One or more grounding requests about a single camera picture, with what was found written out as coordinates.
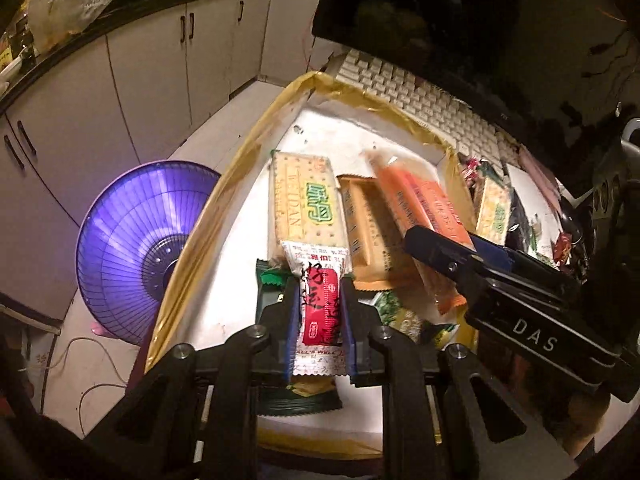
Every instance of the screw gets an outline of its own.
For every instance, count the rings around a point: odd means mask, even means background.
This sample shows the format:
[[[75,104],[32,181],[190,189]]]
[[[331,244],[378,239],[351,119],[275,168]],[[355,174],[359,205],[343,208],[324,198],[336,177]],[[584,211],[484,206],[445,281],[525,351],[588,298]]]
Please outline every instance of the screw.
[[[453,345],[447,346],[447,352],[449,352],[455,359],[464,359],[469,355],[469,350],[466,346],[460,343],[453,343]]]
[[[180,343],[179,345],[174,346],[172,354],[176,359],[184,359],[191,354],[192,350],[193,348],[191,345],[188,345],[187,343]]]
[[[391,329],[388,326],[378,327],[378,337],[380,339],[390,339],[392,335]]]
[[[246,329],[246,332],[249,335],[249,337],[260,339],[261,337],[264,337],[267,334],[267,327],[262,325],[251,325],[249,328]]]

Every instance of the orange snack package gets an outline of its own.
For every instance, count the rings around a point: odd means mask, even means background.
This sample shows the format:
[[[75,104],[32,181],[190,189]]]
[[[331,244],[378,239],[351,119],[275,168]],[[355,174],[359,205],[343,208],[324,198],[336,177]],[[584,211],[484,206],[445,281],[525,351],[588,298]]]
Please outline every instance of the orange snack package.
[[[411,227],[421,225],[476,250],[436,174],[426,164],[383,150],[368,151],[366,157],[402,236]],[[415,264],[439,314],[466,303],[449,278],[421,262]]]
[[[338,177],[347,224],[353,285],[357,290],[391,290],[420,283],[411,256],[375,178]]]

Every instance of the white lettering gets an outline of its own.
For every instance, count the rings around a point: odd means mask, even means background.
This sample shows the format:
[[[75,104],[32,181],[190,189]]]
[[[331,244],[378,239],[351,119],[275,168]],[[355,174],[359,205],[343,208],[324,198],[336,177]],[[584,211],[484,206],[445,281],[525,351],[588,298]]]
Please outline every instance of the white lettering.
[[[546,344],[542,347],[547,352],[551,352],[554,349],[554,344],[558,342],[558,339],[555,337],[550,337],[546,340]]]
[[[516,334],[522,334],[527,329],[527,322],[524,319],[519,319],[516,323],[516,326],[513,328],[513,331]]]
[[[537,329],[533,334],[527,337],[527,341],[533,341],[536,345],[540,339],[540,329]]]

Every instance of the black countertop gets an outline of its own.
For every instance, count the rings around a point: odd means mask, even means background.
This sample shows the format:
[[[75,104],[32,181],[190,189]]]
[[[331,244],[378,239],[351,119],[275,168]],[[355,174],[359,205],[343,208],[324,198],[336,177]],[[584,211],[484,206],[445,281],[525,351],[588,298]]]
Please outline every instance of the black countertop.
[[[143,16],[194,1],[196,0],[114,0],[81,34],[76,34],[65,44],[45,55],[38,56],[36,65],[15,80],[8,90],[0,96],[0,114],[3,114],[43,74],[86,44]]]

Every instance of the purple fan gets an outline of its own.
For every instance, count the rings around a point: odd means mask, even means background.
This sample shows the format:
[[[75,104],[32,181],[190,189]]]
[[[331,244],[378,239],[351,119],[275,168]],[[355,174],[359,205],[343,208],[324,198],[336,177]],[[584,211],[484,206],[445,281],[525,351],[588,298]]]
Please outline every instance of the purple fan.
[[[78,238],[78,284],[113,335],[140,344],[219,178],[193,162],[152,162],[119,177],[91,206]]]

